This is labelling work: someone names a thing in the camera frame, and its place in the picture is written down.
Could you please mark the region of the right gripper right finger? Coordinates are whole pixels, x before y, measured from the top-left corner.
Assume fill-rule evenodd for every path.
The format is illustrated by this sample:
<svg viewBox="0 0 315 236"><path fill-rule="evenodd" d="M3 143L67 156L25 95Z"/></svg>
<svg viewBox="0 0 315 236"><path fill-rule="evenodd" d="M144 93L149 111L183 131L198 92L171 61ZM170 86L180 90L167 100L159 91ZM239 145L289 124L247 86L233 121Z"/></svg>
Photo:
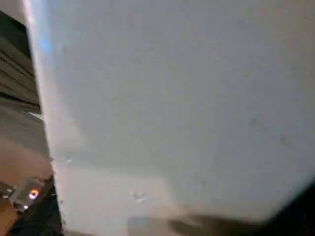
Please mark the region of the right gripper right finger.
<svg viewBox="0 0 315 236"><path fill-rule="evenodd" d="M313 236L315 234L315 177L296 197L266 221L257 236Z"/></svg>

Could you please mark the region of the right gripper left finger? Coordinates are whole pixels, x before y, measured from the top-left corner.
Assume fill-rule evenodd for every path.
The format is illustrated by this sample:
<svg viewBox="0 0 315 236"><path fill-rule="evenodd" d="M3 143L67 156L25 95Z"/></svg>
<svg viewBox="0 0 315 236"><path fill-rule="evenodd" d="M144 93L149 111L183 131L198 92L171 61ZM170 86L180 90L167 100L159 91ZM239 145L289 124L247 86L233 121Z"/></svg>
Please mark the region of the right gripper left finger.
<svg viewBox="0 0 315 236"><path fill-rule="evenodd" d="M54 177L44 183L38 197L11 226L12 236L63 236Z"/></svg>

